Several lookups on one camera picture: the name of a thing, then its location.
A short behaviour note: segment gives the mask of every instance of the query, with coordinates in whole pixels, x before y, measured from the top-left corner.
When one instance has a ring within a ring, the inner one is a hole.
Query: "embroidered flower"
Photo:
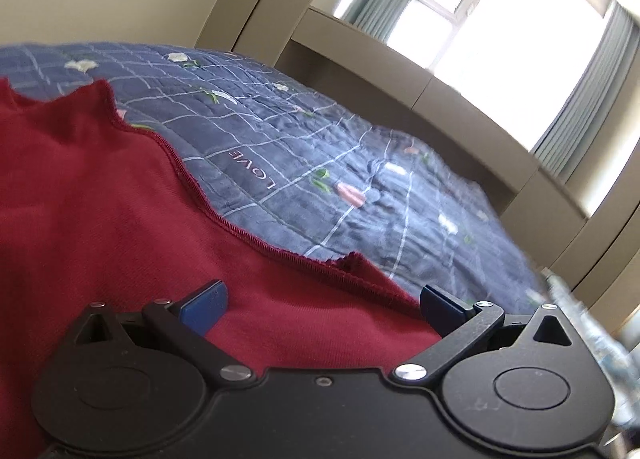
[[[189,60],[185,53],[169,53],[168,58],[172,62],[187,62]]]
[[[364,193],[350,184],[339,182],[335,185],[335,192],[355,208],[360,208],[367,200]]]
[[[450,235],[455,235],[456,233],[458,233],[458,226],[447,219],[444,214],[440,214],[438,216],[438,222],[445,230],[447,230],[447,232],[449,232]]]
[[[309,118],[314,117],[314,113],[311,110],[305,110],[299,105],[294,106],[294,112],[302,112],[305,116],[308,116]]]
[[[75,69],[81,73],[86,73],[89,69],[95,69],[98,64],[93,60],[69,60],[65,64],[65,69]]]
[[[226,92],[222,92],[222,90],[210,90],[209,92],[213,92],[217,97],[224,98],[225,100],[229,100],[234,105],[238,105],[238,100],[229,96]]]
[[[401,166],[398,166],[396,164],[388,162],[388,163],[385,164],[385,168],[387,170],[390,170],[391,172],[395,172],[395,173],[400,174],[400,175],[406,175],[406,170],[404,168],[402,168]]]

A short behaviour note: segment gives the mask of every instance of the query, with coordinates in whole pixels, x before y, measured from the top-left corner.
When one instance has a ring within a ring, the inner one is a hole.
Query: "green leaf embroidery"
[[[214,103],[220,103],[220,100],[218,99],[218,97],[210,90],[203,89],[202,87],[200,88],[200,90],[204,92],[209,98],[211,98]]]
[[[318,188],[320,188],[323,192],[327,192],[327,193],[331,193],[331,188],[329,188],[326,184],[324,184],[322,181],[318,181],[318,179],[311,179],[311,182],[317,186]]]
[[[144,128],[145,130],[153,130],[153,128],[148,124],[130,123],[130,125],[135,126],[136,128]]]

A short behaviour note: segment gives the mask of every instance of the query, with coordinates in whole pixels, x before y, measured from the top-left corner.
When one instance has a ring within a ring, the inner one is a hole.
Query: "metal screw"
[[[334,380],[331,378],[327,378],[326,376],[320,376],[316,378],[316,385],[318,387],[330,387],[334,384]]]
[[[418,381],[427,375],[427,369],[416,363],[405,363],[396,367],[395,374],[406,381]]]
[[[251,369],[244,365],[227,365],[220,369],[220,376],[226,381],[244,381],[252,376]]]

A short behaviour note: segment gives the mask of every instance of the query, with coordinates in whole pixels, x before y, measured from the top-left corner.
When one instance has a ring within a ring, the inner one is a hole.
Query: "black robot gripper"
[[[140,313],[87,307],[33,391],[41,459],[602,458],[614,397],[555,305],[505,315],[425,286],[442,340],[379,369],[268,369],[207,342],[213,281]]]

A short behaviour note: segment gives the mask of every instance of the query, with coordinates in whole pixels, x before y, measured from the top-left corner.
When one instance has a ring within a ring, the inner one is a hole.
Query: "blue quilt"
[[[0,74],[41,100],[108,80],[124,119],[164,136],[212,206],[272,245],[320,260],[359,251],[415,297],[431,283],[512,313],[540,298],[479,185],[415,137],[254,60],[170,46],[18,45],[0,48]]]

